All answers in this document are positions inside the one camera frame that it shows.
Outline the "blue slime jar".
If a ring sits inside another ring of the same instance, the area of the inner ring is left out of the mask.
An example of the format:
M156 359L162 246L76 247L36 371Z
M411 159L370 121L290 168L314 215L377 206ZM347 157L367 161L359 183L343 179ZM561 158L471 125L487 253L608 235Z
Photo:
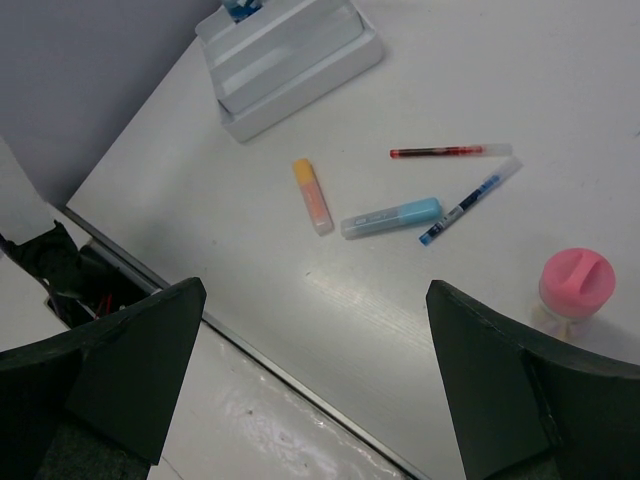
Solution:
M235 23L247 19L263 7L262 0L222 0L221 4Z

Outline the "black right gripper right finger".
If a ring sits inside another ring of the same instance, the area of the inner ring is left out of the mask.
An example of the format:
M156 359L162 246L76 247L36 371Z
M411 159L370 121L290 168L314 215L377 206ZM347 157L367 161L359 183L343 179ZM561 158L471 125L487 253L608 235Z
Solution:
M559 341L442 280L426 306L467 478L638 478L638 366Z

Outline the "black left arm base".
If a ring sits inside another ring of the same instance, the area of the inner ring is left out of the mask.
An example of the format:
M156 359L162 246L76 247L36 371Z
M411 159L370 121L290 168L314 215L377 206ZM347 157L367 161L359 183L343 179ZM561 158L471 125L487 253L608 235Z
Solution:
M90 248L79 248L57 220L23 243L2 236L1 250L46 290L56 316L72 330L103 324L158 292L144 290Z

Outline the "dark blue gel pen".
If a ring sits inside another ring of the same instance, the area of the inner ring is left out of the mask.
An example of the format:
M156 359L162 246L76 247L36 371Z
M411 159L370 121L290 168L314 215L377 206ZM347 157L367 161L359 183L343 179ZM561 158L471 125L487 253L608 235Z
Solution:
M522 162L516 157L510 157L498 168L491 172L471 193L449 211L441 220L436 222L419 237L422 245L428 246L445 230L463 217L472 207L490 192L502 185L522 167Z

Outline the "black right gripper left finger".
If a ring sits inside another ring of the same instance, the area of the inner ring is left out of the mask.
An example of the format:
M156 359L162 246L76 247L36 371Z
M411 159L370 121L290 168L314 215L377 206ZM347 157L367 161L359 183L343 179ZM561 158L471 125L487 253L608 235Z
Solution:
M206 300L198 278L1 354L4 479L144 479L160 461Z

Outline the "red ink refill pen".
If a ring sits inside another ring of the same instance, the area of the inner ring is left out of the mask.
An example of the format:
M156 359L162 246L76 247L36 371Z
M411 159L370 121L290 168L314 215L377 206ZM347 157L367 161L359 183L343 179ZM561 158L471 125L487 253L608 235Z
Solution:
M464 146L444 146L428 148L391 149L391 159L426 157L500 157L513 153L510 144L475 144Z

